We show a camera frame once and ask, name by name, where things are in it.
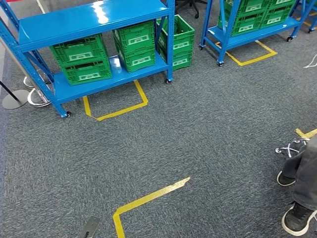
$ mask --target blue shelf frame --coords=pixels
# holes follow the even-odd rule
[[[209,45],[212,46],[219,53],[219,56],[217,59],[218,65],[223,66],[223,58],[225,56],[226,51],[227,50],[277,34],[279,32],[285,31],[287,29],[294,28],[294,31],[290,35],[289,38],[288,38],[288,41],[289,41],[296,37],[300,27],[304,22],[305,18],[306,18],[309,11],[312,8],[315,1],[315,0],[312,0],[310,3],[306,4],[306,8],[302,9],[301,17],[298,21],[289,16],[282,24],[259,29],[257,31],[245,33],[239,36],[230,37],[230,33],[233,27],[233,24],[235,22],[235,16],[238,12],[241,0],[235,0],[233,2],[227,27],[226,28],[225,24],[223,24],[222,29],[217,26],[208,27],[213,0],[208,0],[204,24],[202,26],[202,38],[200,40],[199,46],[201,47],[201,49],[205,47],[206,43],[208,43]],[[225,22],[223,0],[219,0],[219,2],[220,6],[221,21]],[[219,41],[220,43],[221,48],[219,48],[214,42],[211,41],[208,38],[208,36],[211,36]]]
[[[167,81],[173,80],[173,39],[174,0],[102,0],[59,11],[17,19],[6,0],[0,0],[0,6],[18,32],[15,39],[1,18],[0,35],[8,48],[15,57],[34,83],[61,117],[68,113],[62,107],[66,103],[82,96],[97,93],[135,79],[167,71]],[[75,40],[93,34],[137,24],[147,20],[168,17],[168,56],[167,63],[155,53],[155,64],[128,73],[122,67],[118,56],[109,58],[112,71],[111,79],[70,86],[64,74],[53,74],[38,53],[38,49]],[[156,28],[159,38],[162,24]],[[48,76],[53,85],[51,91],[37,73],[34,63]]]

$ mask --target gray carpet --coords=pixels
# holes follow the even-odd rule
[[[35,0],[13,7],[19,17],[40,13]],[[96,238],[115,238],[118,207],[188,176],[184,187],[122,214],[126,237],[291,237],[281,218],[291,188],[275,182],[283,158],[274,149],[295,137],[297,127],[317,127],[316,68],[303,68],[317,53],[316,33],[303,26],[291,43],[285,40],[289,32],[266,38],[261,42],[277,55],[244,67],[226,56],[219,68],[213,50],[198,48],[205,6],[199,7],[199,19],[189,7],[180,11],[195,29],[192,66],[174,72],[171,85],[163,73],[140,80],[146,107],[102,122],[86,116],[81,99],[64,105],[73,113],[69,119],[52,106],[0,109],[2,237],[75,238],[95,215],[102,221]],[[211,25],[217,6],[212,12]],[[114,55],[112,36],[104,40]],[[254,44],[232,53],[248,60],[259,51]],[[41,52],[59,70],[49,50]],[[24,88],[19,68],[8,56],[5,64],[5,82]],[[100,116],[140,97],[129,83],[89,101]],[[315,237],[315,226],[312,221],[303,237]]]

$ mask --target caster wheel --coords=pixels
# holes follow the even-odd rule
[[[277,154],[282,154],[282,150],[280,150],[279,148],[276,148],[275,149],[275,153],[277,153]]]

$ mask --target black sneaker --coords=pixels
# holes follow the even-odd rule
[[[302,236],[308,231],[309,221],[316,214],[317,211],[309,210],[295,202],[283,216],[282,226],[291,235]]]
[[[282,186],[290,186],[291,184],[295,183],[294,178],[288,178],[284,176],[283,174],[282,174],[282,171],[277,175],[276,181],[278,181],[278,183]]]

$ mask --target person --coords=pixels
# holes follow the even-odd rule
[[[310,220],[317,214],[317,134],[299,152],[286,159],[277,176],[282,186],[295,184],[293,206],[282,219],[282,226],[294,236],[307,232]]]

